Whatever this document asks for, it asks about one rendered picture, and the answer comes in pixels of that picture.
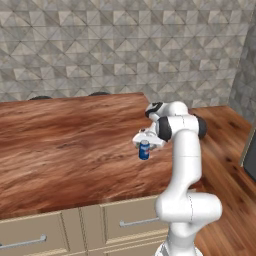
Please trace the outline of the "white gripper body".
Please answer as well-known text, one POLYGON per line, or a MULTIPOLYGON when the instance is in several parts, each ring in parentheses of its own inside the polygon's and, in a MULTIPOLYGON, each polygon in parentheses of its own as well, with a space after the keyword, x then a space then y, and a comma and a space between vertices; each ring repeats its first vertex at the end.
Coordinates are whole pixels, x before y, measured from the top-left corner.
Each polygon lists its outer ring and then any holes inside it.
POLYGON ((136 148, 139 147, 142 141, 146 140, 149 143, 149 149, 162 148, 166 142, 160 139, 154 132, 140 131, 132 139, 132 142, 136 148))

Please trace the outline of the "blue soda can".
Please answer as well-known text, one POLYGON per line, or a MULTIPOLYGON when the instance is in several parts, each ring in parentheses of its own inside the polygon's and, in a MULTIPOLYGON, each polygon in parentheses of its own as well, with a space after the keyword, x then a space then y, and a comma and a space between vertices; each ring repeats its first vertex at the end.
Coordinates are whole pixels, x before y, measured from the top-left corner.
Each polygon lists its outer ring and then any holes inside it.
POLYGON ((150 143, 147 140, 142 140, 139 144, 139 158, 147 160, 149 158, 150 143))

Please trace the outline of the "beige drawer front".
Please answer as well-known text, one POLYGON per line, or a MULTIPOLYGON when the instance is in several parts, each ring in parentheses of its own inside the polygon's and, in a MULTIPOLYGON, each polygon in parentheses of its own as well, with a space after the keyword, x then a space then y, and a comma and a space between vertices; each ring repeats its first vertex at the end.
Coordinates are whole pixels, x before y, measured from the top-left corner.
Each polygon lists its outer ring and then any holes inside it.
POLYGON ((126 228, 119 226, 120 220, 133 222, 156 218, 155 200, 156 197, 151 196, 101 204, 103 237, 106 243, 120 243, 137 238, 165 235, 168 231, 168 225, 160 221, 126 228))
POLYGON ((0 221, 2 245, 36 240, 42 234, 47 236, 46 242, 0 249, 0 256, 63 256, 69 252, 60 212, 0 221))
POLYGON ((154 256, 156 250, 165 239, 165 236, 159 236, 116 247, 89 250, 88 256, 154 256))

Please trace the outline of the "dark appliance with grey frame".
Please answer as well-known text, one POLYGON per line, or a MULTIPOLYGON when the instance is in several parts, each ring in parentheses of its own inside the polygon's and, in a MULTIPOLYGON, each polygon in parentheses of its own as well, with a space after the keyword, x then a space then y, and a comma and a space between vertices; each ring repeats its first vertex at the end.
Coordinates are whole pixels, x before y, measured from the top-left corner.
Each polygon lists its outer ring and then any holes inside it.
POLYGON ((239 165, 256 182, 256 125, 253 125, 249 132, 239 165))

